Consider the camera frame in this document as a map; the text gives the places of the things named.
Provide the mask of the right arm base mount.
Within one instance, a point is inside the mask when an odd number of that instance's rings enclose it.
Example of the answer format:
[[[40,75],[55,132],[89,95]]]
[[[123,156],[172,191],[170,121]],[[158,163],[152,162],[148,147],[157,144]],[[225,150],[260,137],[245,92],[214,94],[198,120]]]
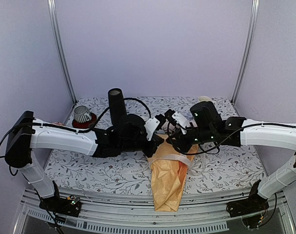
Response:
[[[269,208],[268,199],[258,195],[258,186],[260,182],[261,180],[258,180],[253,184],[248,198],[227,203],[226,211],[230,214],[230,217],[248,215]]]

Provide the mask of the white printed ribbon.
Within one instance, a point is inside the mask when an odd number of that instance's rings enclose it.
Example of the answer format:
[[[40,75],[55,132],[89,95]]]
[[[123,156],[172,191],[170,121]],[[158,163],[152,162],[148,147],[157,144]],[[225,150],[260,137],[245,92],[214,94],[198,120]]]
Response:
[[[202,165],[202,169],[201,170],[199,168],[197,169],[195,166],[196,164],[195,161],[190,160],[187,157],[187,155],[183,155],[182,153],[175,151],[172,145],[164,142],[158,147],[157,151],[152,157],[147,158],[148,162],[142,168],[129,169],[124,171],[124,173],[137,174],[137,173],[144,172],[145,170],[150,168],[154,162],[158,160],[165,160],[165,161],[172,161],[172,162],[179,161],[183,163],[185,166],[187,166],[187,168],[191,171],[191,174],[194,176],[200,176],[206,169],[206,160],[204,156],[200,155],[200,162]]]

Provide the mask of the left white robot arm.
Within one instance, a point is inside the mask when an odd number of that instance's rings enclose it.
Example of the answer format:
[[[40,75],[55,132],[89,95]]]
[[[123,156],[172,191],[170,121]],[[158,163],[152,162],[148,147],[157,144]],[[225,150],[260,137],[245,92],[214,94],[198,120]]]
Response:
[[[151,157],[164,142],[155,133],[158,127],[156,118],[144,121],[140,116],[129,114],[107,129],[93,126],[77,129],[36,119],[33,112],[25,111],[8,133],[5,161],[22,173],[53,211],[59,212],[65,202],[33,155],[33,149],[72,151],[97,158],[141,151]]]

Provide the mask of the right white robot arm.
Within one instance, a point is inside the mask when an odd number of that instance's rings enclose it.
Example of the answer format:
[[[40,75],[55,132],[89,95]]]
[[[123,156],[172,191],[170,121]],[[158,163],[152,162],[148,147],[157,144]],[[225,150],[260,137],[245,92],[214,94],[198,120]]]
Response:
[[[244,201],[247,212],[253,213],[274,193],[296,181],[296,123],[257,121],[245,117],[222,119],[213,102],[203,101],[193,105],[190,112],[192,125],[179,112],[170,114],[170,122],[180,127],[169,136],[173,147],[187,155],[193,145],[214,143],[219,146],[259,146],[293,152],[291,158],[276,171],[256,182]]]

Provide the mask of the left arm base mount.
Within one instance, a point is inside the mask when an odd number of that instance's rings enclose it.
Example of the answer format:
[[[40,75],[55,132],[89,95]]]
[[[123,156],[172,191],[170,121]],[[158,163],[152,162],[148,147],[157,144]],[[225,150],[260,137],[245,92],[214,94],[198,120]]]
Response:
[[[50,198],[41,198],[39,207],[41,209],[67,216],[79,217],[82,203],[80,198],[70,195],[67,198],[60,197],[57,184],[53,181],[54,195]]]

